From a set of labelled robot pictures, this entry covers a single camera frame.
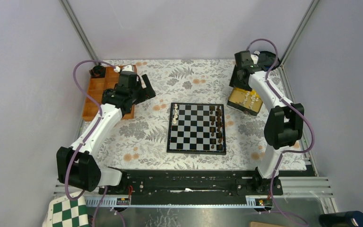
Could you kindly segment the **green white rolled chess mat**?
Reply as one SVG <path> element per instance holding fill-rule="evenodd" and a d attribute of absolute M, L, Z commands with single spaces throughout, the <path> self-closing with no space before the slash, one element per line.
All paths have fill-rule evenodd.
<path fill-rule="evenodd" d="M 49 203 L 43 227 L 91 227 L 85 197 L 71 201 L 62 196 Z"/>

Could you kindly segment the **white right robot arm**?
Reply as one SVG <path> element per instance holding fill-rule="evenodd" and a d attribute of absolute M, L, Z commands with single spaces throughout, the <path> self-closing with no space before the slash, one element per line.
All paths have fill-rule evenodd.
<path fill-rule="evenodd" d="M 280 66 L 280 60 L 274 53 L 240 51 L 235 53 L 234 58 L 229 85 L 255 91 L 268 111 L 264 128 L 267 142 L 265 156 L 257 167 L 260 177 L 252 182 L 254 192 L 263 195 L 271 188 L 268 179 L 278 174 L 280 155 L 303 135 L 304 107 L 286 98 L 270 79 L 270 72 Z"/>

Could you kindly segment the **blue black cloth bundle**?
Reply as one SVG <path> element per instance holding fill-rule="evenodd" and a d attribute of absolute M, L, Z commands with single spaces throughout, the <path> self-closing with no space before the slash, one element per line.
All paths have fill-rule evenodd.
<path fill-rule="evenodd" d="M 269 51 L 255 51 L 254 55 L 258 56 L 257 64 L 263 71 L 268 71 L 276 59 L 276 55 Z"/>

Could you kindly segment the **floral white table mat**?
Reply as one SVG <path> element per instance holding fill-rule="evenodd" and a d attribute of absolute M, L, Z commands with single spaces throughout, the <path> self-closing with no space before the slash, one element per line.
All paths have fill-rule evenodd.
<path fill-rule="evenodd" d="M 95 157 L 122 169 L 251 170 L 265 156 L 268 118 L 261 99 L 251 116 L 227 105 L 233 60 L 112 60 L 146 74 L 156 96 L 109 132 Z"/>

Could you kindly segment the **orange wooden divided tray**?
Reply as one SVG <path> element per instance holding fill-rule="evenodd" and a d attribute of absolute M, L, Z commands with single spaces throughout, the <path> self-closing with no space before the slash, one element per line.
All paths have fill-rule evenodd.
<path fill-rule="evenodd" d="M 83 120 L 86 122 L 91 122 L 96 119 L 99 115 L 104 115 L 109 113 L 106 110 L 107 104 L 113 104 L 114 94 L 111 98 L 104 100 L 102 102 L 103 91 L 108 88 L 115 88 L 119 81 L 119 73 L 121 71 L 133 71 L 137 72 L 135 65 L 124 65 L 116 67 L 106 67 L 106 74 L 104 78 L 100 79 L 90 79 L 89 87 L 87 90 L 87 98 L 83 110 Z M 121 118 L 123 120 L 134 118 L 134 104 L 128 105 L 114 105 L 121 111 Z"/>

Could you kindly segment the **dark chess pieces row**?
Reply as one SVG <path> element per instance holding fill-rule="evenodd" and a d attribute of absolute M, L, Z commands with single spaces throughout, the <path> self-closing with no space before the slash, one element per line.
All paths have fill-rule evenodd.
<path fill-rule="evenodd" d="M 209 106 L 210 149 L 218 152 L 224 150 L 222 110 L 219 105 Z"/>

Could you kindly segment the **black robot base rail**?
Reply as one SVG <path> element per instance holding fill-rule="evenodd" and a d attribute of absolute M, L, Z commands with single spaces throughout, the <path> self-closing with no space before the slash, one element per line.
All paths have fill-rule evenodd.
<path fill-rule="evenodd" d="M 283 195 L 283 188 L 278 178 L 261 180 L 251 170 L 127 170 L 107 194 L 132 205 L 242 205 L 247 196 Z"/>

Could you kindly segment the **dark rolled cloth corner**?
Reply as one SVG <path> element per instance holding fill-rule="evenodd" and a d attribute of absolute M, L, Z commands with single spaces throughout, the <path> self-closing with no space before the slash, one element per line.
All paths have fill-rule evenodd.
<path fill-rule="evenodd" d="M 102 65 L 96 65 L 94 66 L 90 71 L 90 77 L 91 79 L 100 79 L 104 78 L 106 74 L 106 67 Z"/>

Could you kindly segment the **dark rolled cloth in tray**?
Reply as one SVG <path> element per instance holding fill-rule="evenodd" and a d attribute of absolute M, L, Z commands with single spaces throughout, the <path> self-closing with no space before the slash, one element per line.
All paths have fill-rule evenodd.
<path fill-rule="evenodd" d="M 113 88 L 108 88 L 106 90 L 103 91 L 103 96 L 102 96 L 102 102 L 104 102 L 104 100 L 109 99 L 113 96 L 114 94 L 114 89 Z"/>

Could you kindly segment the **dark cylinder bottle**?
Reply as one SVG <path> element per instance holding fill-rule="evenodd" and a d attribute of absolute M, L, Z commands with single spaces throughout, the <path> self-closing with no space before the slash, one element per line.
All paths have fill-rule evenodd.
<path fill-rule="evenodd" d="M 363 227 L 361 211 L 346 211 L 322 214 L 319 216 L 322 227 Z"/>

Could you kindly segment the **black white chess board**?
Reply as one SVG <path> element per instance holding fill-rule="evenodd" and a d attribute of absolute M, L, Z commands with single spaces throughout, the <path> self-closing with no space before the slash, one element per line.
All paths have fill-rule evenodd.
<path fill-rule="evenodd" d="M 178 105 L 177 123 L 173 124 L 174 104 Z M 209 106 L 219 105 L 222 110 L 222 152 L 210 149 Z M 166 152 L 180 154 L 226 155 L 225 115 L 223 104 L 171 103 Z"/>

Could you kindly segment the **gold metal tin box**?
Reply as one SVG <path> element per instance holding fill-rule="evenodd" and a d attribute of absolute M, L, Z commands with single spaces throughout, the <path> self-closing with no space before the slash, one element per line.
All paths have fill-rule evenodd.
<path fill-rule="evenodd" d="M 263 102 L 255 90 L 248 91 L 234 87 L 227 100 L 227 105 L 245 114 L 257 116 Z"/>

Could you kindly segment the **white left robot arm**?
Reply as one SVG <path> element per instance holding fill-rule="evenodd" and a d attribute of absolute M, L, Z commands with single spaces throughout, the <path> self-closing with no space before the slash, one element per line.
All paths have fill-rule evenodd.
<path fill-rule="evenodd" d="M 58 180 L 88 192 L 109 186 L 116 194 L 126 192 L 128 182 L 115 167 L 99 167 L 95 158 L 112 128 L 129 114 L 134 105 L 156 96 L 146 74 L 121 71 L 114 88 L 106 89 L 98 113 L 86 131 L 68 148 L 60 147 L 56 154 Z"/>

